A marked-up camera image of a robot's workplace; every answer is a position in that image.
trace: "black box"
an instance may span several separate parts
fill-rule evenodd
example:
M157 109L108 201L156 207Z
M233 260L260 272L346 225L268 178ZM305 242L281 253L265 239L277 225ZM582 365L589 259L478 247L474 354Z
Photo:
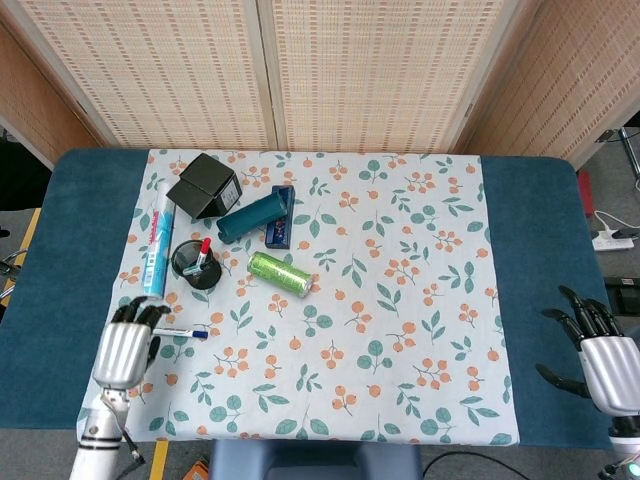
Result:
M242 189L236 173L204 153L189 164L167 193L191 218L222 217L240 195Z

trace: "blue table mat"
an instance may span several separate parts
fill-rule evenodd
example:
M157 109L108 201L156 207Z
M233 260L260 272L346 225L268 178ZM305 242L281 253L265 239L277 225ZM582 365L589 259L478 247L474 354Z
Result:
M147 152L72 150L56 166L0 325L0 427L75 428ZM608 447L608 418L534 369L581 377L562 329L539 313L568 309L559 284L606 301L575 173L540 157L483 157L482 168L521 444Z

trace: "orange berry pattern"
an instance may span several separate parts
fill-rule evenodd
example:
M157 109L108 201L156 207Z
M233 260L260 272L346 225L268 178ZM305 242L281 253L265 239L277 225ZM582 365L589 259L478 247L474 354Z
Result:
M149 152L109 318L141 294L157 189L199 153ZM217 218L176 210L169 253L209 237L222 277L197 290L169 266L158 327L209 338L160 337L128 392L135 438L518 441L477 157L206 153L241 183L232 212L295 186L291 245L265 249L264 227L223 244ZM308 295L248 272L258 251L311 274Z

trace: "toothpaste tube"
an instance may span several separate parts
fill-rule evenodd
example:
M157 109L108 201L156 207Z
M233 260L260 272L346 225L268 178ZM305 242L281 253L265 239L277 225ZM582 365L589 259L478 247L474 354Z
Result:
M169 185L165 182L158 184L158 197L151 221L149 248L147 261L144 266L142 287L144 294L151 298L164 298L164 285L167 279L167 264L169 263L169 246L173 217L176 205L167 197Z

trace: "green can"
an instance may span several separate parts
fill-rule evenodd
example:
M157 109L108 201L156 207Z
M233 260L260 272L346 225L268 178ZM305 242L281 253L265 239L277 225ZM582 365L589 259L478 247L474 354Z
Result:
M255 252L247 265L249 273L303 298L311 289L311 275L281 262L271 255Z

